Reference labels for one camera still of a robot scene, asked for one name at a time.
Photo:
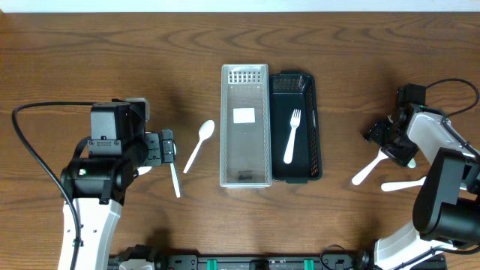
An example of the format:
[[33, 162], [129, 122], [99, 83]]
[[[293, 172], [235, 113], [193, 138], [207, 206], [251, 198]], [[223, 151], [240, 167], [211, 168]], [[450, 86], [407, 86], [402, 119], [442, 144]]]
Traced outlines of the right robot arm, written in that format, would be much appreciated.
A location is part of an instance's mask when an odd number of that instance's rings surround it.
[[418, 152], [430, 163], [415, 200], [412, 221], [364, 251], [354, 269], [446, 269], [446, 254], [479, 252], [479, 150], [451, 124], [451, 116], [426, 104], [427, 87], [397, 90], [395, 114], [378, 121], [364, 139], [379, 146], [377, 157], [353, 178], [361, 184], [382, 160], [407, 167]]

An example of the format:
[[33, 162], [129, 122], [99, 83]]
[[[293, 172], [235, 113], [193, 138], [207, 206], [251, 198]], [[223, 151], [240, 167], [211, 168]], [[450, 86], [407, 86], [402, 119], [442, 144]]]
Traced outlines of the white plastic spoon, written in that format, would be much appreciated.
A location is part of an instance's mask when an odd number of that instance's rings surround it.
[[377, 153], [377, 156], [366, 167], [361, 169], [355, 176], [352, 177], [352, 184], [360, 185], [380, 161], [388, 158], [389, 157], [382, 151], [382, 149], [380, 149]]

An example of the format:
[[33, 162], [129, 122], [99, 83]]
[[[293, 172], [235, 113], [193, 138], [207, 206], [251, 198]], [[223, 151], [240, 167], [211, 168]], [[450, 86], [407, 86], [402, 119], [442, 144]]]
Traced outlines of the white utensil under right arm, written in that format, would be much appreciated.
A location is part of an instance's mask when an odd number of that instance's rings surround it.
[[384, 192], [398, 191], [406, 188], [422, 186], [426, 180], [426, 176], [414, 181], [392, 181], [381, 184], [380, 188]]

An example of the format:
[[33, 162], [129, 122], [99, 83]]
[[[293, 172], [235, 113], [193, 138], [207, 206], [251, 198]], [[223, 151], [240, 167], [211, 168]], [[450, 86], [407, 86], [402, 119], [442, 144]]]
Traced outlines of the white spoon under left arm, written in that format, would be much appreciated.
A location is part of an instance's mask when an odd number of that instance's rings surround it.
[[151, 166], [141, 166], [137, 169], [137, 175], [141, 176], [148, 173], [152, 169]]

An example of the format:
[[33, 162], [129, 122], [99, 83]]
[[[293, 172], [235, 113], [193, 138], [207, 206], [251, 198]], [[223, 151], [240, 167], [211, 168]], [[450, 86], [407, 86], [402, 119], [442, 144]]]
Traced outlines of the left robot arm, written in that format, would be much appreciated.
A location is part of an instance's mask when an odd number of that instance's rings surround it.
[[146, 131], [150, 104], [144, 97], [95, 103], [91, 135], [77, 144], [61, 183], [65, 205], [60, 269], [106, 269], [127, 188], [152, 167], [173, 165], [173, 132]]

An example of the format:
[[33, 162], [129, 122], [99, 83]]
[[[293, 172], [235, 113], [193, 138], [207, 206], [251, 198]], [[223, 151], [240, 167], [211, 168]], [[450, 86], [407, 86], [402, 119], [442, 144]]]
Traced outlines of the white plastic fork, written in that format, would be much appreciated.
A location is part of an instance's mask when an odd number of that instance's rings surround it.
[[300, 109], [294, 109], [292, 112], [292, 117], [290, 119], [289, 125], [290, 125], [290, 133], [289, 133], [289, 138], [286, 144], [286, 149], [284, 152], [283, 156], [283, 162], [285, 164], [290, 164], [293, 160], [293, 151], [294, 151], [294, 144], [295, 144], [295, 138], [296, 138], [296, 130], [300, 125], [301, 121], [301, 110]]

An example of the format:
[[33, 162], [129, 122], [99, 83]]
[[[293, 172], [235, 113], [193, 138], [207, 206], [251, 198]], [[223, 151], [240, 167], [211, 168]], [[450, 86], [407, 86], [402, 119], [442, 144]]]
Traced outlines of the mint green plastic fork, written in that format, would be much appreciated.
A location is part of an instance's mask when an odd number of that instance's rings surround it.
[[412, 159], [410, 160], [410, 162], [407, 164], [407, 166], [408, 166], [410, 169], [415, 168], [415, 167], [416, 167], [415, 159], [412, 158]]

